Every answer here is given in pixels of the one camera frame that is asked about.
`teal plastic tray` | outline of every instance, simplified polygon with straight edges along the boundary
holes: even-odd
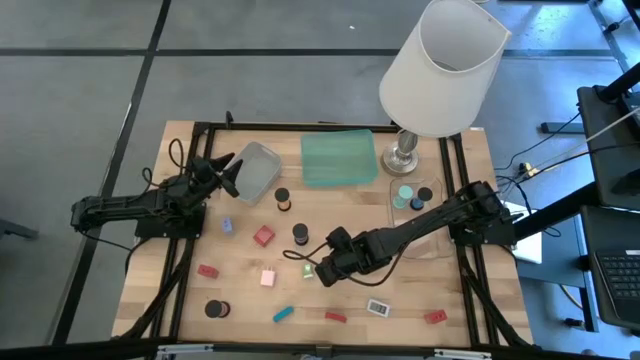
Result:
[[[302,177],[311,187],[368,184],[378,176],[370,130],[303,135]]]

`pink cube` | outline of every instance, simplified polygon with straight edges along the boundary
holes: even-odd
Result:
[[[262,277],[260,278],[260,285],[273,287],[276,282],[276,272],[272,270],[262,270]]]
[[[262,247],[266,247],[269,241],[271,241],[276,233],[269,229],[266,225],[263,225],[258,232],[253,235],[253,239]]]

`red cube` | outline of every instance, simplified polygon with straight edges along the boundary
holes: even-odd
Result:
[[[198,274],[210,277],[212,279],[217,279],[219,272],[218,269],[214,268],[213,266],[200,265],[198,266]]]
[[[438,310],[438,311],[434,311],[430,314],[427,314],[424,316],[424,319],[429,323],[429,324],[437,324],[439,322],[445,321],[447,320],[447,313],[444,312],[444,310]]]
[[[269,241],[274,238],[274,236],[276,236],[276,233],[274,233],[273,230],[269,229],[266,225],[262,225],[260,230],[258,230],[258,232],[253,235],[253,240],[255,240],[262,247],[266,247]]]

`small toy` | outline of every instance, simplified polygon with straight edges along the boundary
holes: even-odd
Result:
[[[266,247],[274,236],[276,236],[276,233],[274,233],[273,230],[269,229],[266,225],[262,225],[260,230],[253,235],[253,239],[262,247]]]
[[[278,190],[276,190],[276,201],[278,202],[278,210],[289,211],[289,209],[291,209],[289,190],[285,188],[279,188]]]
[[[437,324],[439,322],[447,320],[447,313],[444,310],[434,311],[424,316],[424,319],[429,324]]]
[[[260,278],[260,285],[273,287],[276,282],[276,272],[273,270],[262,270],[262,277]]]
[[[336,320],[336,321],[340,321],[343,323],[347,323],[347,317],[344,315],[340,315],[340,314],[336,314],[336,313],[331,313],[331,312],[326,312],[324,313],[324,318],[325,319],[332,319],[332,320]]]
[[[372,312],[378,316],[389,317],[391,307],[387,304],[383,304],[378,300],[369,299],[367,304],[367,311]]]
[[[304,266],[302,267],[302,278],[310,279],[312,277],[313,277],[313,268],[311,267],[311,264],[304,264]]]
[[[213,266],[200,265],[198,266],[198,274],[206,277],[210,277],[212,279],[217,279],[219,271]]]
[[[398,189],[398,194],[393,198],[393,206],[396,209],[404,209],[407,203],[413,197],[413,189],[411,186],[402,185]]]
[[[309,229],[307,229],[307,225],[300,223],[293,227],[293,241],[300,246],[307,245],[309,242]]]
[[[231,312],[231,305],[226,301],[211,300],[204,307],[204,313],[212,319],[227,317],[229,312]]]
[[[224,231],[224,233],[227,235],[233,234],[233,227],[231,226],[231,218],[226,217],[224,218],[224,220],[222,220],[222,231]]]
[[[418,196],[411,199],[409,206],[411,206],[413,210],[420,211],[424,208],[425,201],[431,200],[432,197],[433,192],[429,188],[421,187],[418,189]]]
[[[286,308],[284,308],[282,311],[280,311],[273,317],[273,322],[279,322],[280,320],[291,315],[292,313],[293,313],[293,306],[287,306]]]

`blue block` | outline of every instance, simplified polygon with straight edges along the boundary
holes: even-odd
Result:
[[[293,313],[293,306],[288,306],[273,317],[273,322],[278,322]]]
[[[231,226],[231,218],[224,218],[224,220],[222,220],[222,231],[224,231],[225,234],[233,233],[233,227]]]

